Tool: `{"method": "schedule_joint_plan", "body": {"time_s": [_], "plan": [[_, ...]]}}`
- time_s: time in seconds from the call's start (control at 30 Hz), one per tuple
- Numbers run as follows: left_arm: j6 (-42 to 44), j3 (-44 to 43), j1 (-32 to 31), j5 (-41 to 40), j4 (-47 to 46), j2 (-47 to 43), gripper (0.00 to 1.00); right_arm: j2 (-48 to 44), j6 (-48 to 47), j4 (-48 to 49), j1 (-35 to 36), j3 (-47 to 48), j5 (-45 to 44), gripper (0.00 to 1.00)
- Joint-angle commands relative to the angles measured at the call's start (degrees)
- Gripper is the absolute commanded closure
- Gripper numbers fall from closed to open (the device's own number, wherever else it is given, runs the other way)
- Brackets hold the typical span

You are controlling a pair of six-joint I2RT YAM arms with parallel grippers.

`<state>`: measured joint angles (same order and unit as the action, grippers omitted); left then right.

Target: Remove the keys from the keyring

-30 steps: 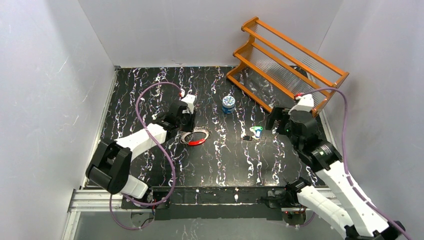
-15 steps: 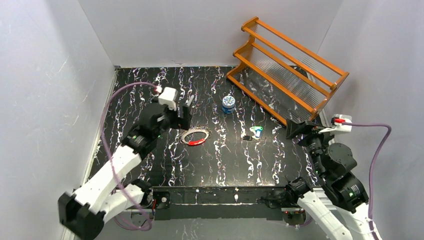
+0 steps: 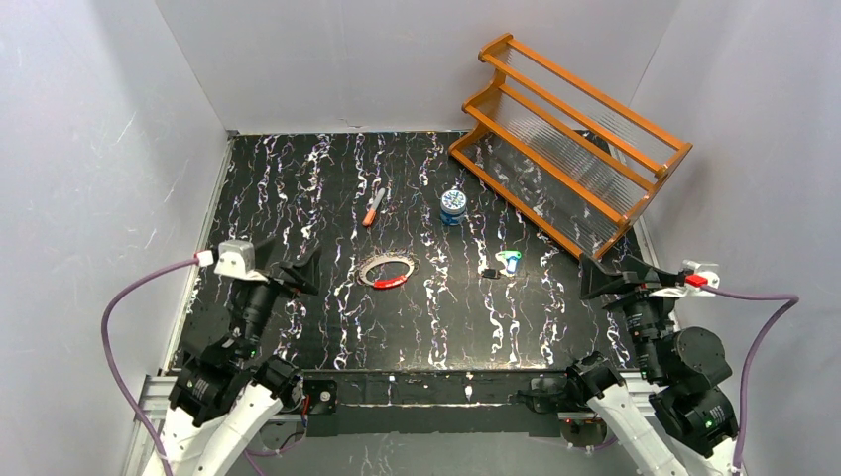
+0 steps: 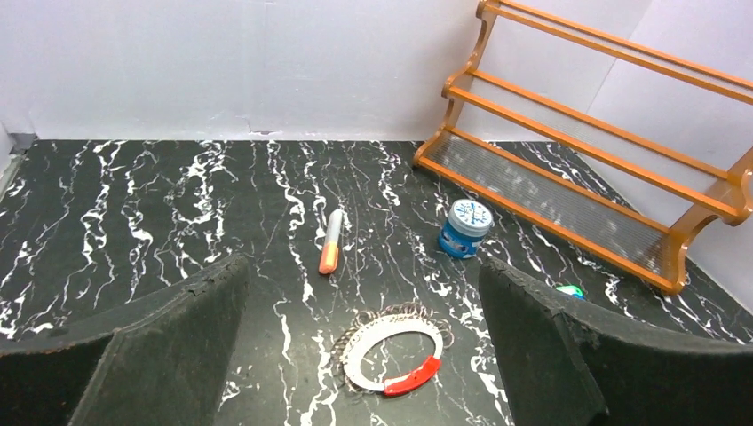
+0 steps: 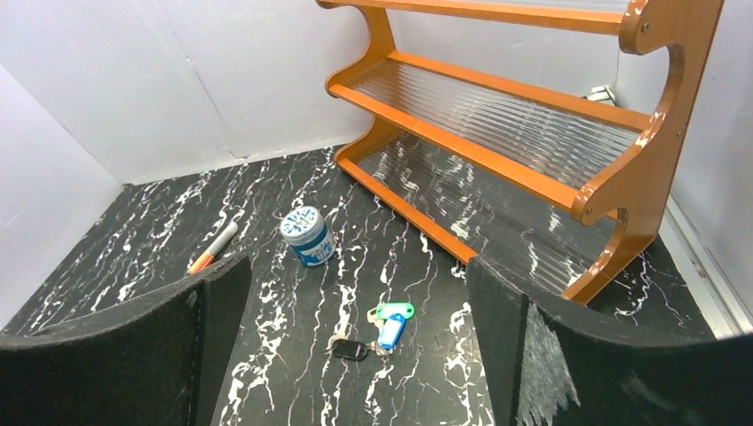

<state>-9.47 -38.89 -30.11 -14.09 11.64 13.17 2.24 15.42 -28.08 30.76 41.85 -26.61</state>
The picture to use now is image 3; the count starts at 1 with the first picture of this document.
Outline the red handled spiked keyring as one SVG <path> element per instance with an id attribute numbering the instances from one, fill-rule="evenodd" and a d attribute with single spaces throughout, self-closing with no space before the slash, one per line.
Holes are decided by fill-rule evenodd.
<path id="1" fill-rule="evenodd" d="M 373 290 L 398 288 L 418 270 L 417 259 L 407 252 L 388 251 L 364 259 L 356 271 L 357 281 Z"/>

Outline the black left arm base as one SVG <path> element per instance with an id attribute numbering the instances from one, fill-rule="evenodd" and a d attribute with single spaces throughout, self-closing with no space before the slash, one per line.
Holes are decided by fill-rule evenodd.
<path id="1" fill-rule="evenodd" d="M 292 413 L 305 416 L 329 416 L 337 410 L 338 385 L 326 378 L 306 378 L 302 394 L 295 401 Z"/>

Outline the blue tagged key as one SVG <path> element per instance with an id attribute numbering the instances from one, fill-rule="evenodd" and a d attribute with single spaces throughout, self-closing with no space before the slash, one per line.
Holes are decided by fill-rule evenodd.
<path id="1" fill-rule="evenodd" d="M 520 259 L 516 256 L 511 256 L 505 259 L 505 268 L 502 273 L 506 276 L 514 276 L 517 272 Z"/>

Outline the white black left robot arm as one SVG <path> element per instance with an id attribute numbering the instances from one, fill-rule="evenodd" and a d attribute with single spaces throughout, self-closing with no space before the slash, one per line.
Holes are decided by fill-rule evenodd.
<path id="1" fill-rule="evenodd" d="M 272 270 L 276 245 L 273 238 L 228 240 L 191 259 L 230 280 L 229 330 L 185 353 L 162 426 L 150 431 L 155 449 L 144 474 L 224 475 L 271 417 L 302 407 L 303 376 L 295 364 L 279 356 L 254 361 L 276 302 L 318 294 L 322 251 Z"/>

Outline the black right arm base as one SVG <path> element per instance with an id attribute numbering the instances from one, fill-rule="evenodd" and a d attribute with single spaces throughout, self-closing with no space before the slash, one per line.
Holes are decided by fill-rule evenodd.
<path id="1" fill-rule="evenodd" d="M 567 446 L 595 451 L 611 442 L 607 424 L 585 405 L 565 376 L 532 378 L 525 390 L 517 390 L 513 400 L 535 414 L 557 417 L 560 438 Z"/>

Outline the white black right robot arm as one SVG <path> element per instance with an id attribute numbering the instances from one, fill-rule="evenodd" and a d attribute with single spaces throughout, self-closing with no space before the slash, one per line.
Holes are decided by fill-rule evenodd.
<path id="1" fill-rule="evenodd" d="M 708 329 L 678 327 L 670 317 L 679 299 L 713 295 L 717 265 L 686 260 L 671 273 L 638 258 L 618 271 L 586 253 L 579 261 L 581 299 L 613 296 L 604 307 L 625 321 L 640 376 L 655 386 L 648 402 L 669 440 L 659 437 L 626 379 L 597 352 L 566 368 L 566 394 L 608 425 L 641 475 L 740 474 L 734 460 L 740 428 L 720 388 L 733 374 L 723 343 Z"/>

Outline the green tagged key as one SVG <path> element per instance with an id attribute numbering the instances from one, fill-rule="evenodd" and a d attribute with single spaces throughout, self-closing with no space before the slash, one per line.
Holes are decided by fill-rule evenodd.
<path id="1" fill-rule="evenodd" d="M 520 260 L 522 258 L 522 253 L 519 251 L 504 250 L 496 253 L 495 258 L 498 261 L 507 263 L 509 260 Z"/>

